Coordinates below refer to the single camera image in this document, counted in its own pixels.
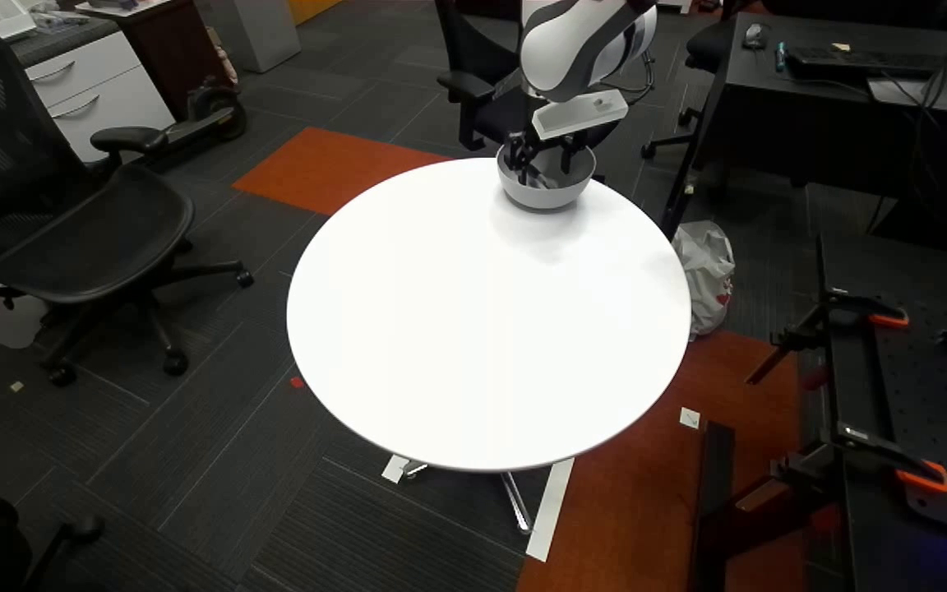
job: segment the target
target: chair wheel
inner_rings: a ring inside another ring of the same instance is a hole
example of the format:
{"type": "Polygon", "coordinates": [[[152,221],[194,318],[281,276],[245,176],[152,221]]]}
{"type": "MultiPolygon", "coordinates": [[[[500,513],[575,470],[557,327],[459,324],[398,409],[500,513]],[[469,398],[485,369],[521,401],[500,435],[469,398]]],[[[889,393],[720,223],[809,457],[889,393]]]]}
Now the chair wheel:
{"type": "Polygon", "coordinates": [[[55,366],[55,369],[50,369],[50,383],[65,388],[65,384],[74,383],[74,369],[73,366],[55,366]]]}
{"type": "Polygon", "coordinates": [[[183,374],[187,372],[183,351],[169,351],[163,372],[169,374],[183,374]]]}
{"type": "Polygon", "coordinates": [[[726,199],[726,184],[698,184],[698,193],[703,200],[724,200],[726,199]]]}
{"type": "Polygon", "coordinates": [[[698,120],[694,112],[680,112],[680,116],[677,116],[677,124],[680,124],[680,127],[690,127],[694,120],[698,120]]]}
{"type": "Polygon", "coordinates": [[[254,285],[254,273],[249,273],[249,270],[241,270],[241,273],[238,273],[238,285],[241,285],[241,291],[249,291],[249,285],[254,285]]]}
{"type": "Polygon", "coordinates": [[[245,108],[238,93],[228,87],[200,87],[187,96],[187,116],[194,122],[210,120],[212,112],[230,108],[232,116],[212,127],[221,143],[232,143],[245,133],[245,108]]]}
{"type": "Polygon", "coordinates": [[[93,538],[97,538],[106,534],[106,521],[102,517],[86,517],[81,524],[65,524],[62,531],[74,544],[93,544],[93,538]]]}

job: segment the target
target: white tabletop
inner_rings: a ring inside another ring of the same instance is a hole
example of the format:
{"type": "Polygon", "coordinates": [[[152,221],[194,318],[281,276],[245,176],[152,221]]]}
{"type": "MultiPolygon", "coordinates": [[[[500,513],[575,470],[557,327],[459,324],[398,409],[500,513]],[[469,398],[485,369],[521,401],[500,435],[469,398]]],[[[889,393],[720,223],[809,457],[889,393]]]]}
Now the white tabletop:
{"type": "Polygon", "coordinates": [[[663,234],[588,184],[512,207],[491,159],[348,200],[304,247],[285,333],[313,394],[372,443],[451,470],[575,457],[674,377],[690,297],[663,234]]]}

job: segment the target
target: cabinet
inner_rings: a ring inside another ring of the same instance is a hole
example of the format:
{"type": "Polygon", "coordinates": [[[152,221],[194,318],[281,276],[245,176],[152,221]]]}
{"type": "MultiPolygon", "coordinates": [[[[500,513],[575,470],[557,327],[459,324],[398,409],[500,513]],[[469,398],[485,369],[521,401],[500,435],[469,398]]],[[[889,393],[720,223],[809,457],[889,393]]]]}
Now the cabinet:
{"type": "Polygon", "coordinates": [[[208,79],[217,87],[232,87],[232,77],[217,56],[194,0],[163,0],[125,12],[93,12],[121,26],[175,120],[183,120],[187,93],[208,79]]]}
{"type": "Polygon", "coordinates": [[[175,124],[171,108],[121,33],[42,58],[25,77],[81,160],[106,159],[106,153],[90,145],[97,127],[175,124]]]}

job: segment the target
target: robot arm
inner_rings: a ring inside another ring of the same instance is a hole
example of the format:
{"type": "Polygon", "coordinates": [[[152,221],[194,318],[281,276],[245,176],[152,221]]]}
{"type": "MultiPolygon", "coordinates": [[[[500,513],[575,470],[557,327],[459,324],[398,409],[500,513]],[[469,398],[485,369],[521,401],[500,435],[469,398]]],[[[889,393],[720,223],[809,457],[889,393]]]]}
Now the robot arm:
{"type": "Polygon", "coordinates": [[[518,68],[548,103],[588,93],[641,56],[656,11],[655,0],[521,0],[518,68]]]}

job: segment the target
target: plastic bag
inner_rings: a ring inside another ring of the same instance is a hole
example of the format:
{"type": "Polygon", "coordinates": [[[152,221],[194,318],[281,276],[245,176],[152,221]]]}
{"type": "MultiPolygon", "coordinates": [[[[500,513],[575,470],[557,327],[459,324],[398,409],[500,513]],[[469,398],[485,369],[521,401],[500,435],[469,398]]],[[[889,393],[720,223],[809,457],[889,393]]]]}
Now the plastic bag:
{"type": "Polygon", "coordinates": [[[732,307],[732,245],[712,221],[690,221],[677,226],[674,250],[694,301],[690,333],[708,337],[726,324],[732,307]]]}

